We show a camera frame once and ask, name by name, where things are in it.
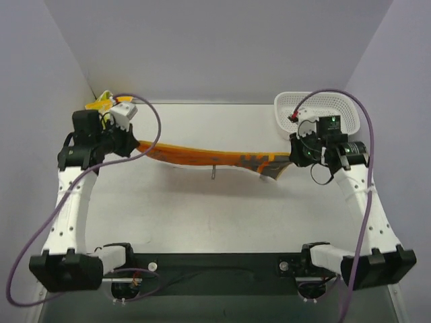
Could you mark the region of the orange grey towel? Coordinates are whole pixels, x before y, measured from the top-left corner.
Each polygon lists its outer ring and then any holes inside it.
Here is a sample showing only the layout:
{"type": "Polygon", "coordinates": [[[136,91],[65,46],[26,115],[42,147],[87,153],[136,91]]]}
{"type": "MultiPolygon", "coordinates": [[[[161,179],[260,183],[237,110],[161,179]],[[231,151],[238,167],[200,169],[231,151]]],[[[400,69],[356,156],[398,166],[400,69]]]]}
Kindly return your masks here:
{"type": "Polygon", "coordinates": [[[150,148],[151,144],[150,141],[140,141],[138,152],[149,149],[148,157],[177,166],[236,167],[277,180],[292,165],[290,154],[284,152],[216,151],[163,143],[150,148]]]}

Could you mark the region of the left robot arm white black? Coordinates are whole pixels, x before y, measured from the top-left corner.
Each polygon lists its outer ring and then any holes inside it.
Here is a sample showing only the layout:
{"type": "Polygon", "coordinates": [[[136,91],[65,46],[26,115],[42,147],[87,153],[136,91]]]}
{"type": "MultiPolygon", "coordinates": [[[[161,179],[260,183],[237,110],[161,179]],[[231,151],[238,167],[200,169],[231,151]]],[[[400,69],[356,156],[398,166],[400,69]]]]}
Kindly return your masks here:
{"type": "Polygon", "coordinates": [[[31,273],[51,293],[97,290],[111,271],[121,277],[135,272],[136,260],[129,243],[112,243],[88,253],[86,219],[92,189],[106,155],[129,157],[139,145],[133,136],[131,119],[135,107],[111,108],[103,121],[96,110],[72,115],[69,133],[58,160],[58,215],[39,256],[31,256],[31,273]]]}

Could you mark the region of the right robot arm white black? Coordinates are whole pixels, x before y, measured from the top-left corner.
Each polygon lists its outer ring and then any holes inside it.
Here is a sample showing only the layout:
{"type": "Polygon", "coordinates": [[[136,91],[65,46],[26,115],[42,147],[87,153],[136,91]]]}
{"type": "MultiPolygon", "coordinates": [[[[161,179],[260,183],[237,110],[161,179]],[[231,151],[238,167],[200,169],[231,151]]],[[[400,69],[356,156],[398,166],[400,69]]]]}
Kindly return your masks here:
{"type": "Polygon", "coordinates": [[[343,193],[347,215],[360,225],[358,250],[350,252],[326,242],[307,244],[299,259],[302,273],[315,275],[322,268],[341,275],[354,290],[393,285],[415,266],[413,250],[406,250],[385,215],[372,177],[371,159],[365,144],[349,141],[346,134],[319,138],[290,135],[291,161],[298,167],[320,164],[343,193]]]}

